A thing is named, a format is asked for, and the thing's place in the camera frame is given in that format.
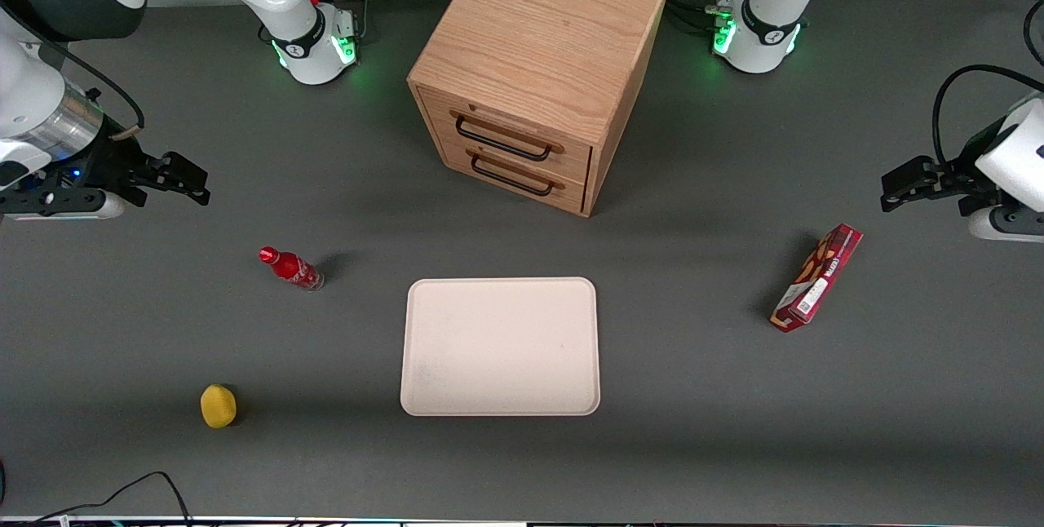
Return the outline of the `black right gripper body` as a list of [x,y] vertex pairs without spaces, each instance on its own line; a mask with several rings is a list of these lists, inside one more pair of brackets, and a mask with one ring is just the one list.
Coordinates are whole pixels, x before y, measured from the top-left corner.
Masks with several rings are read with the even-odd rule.
[[160,159],[143,152],[134,137],[112,140],[102,131],[77,154],[52,162],[33,184],[38,207],[101,207],[109,197],[141,207],[141,179],[160,176]]

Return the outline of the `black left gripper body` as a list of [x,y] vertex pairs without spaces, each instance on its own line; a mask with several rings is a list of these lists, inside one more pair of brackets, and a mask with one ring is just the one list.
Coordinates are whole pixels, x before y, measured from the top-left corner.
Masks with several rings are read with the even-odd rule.
[[984,173],[975,166],[984,152],[991,151],[994,145],[999,143],[1005,121],[1006,119],[1002,117],[989,123],[984,129],[974,134],[963,145],[960,153],[952,159],[944,155],[942,136],[935,121],[935,153],[944,172],[943,190],[960,196],[958,210],[963,218],[971,217],[978,210],[992,210],[996,206],[1014,203],[1011,195],[1004,193],[994,181],[984,176]]

